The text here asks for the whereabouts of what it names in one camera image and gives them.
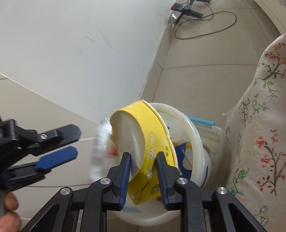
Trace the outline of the person left hand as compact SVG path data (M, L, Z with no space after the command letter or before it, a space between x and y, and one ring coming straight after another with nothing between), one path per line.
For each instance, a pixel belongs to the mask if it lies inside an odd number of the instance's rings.
M15 212L18 209L18 200L11 192L7 193L4 197L4 205L7 209L7 213L0 220L1 232L17 232L21 228L21 219Z

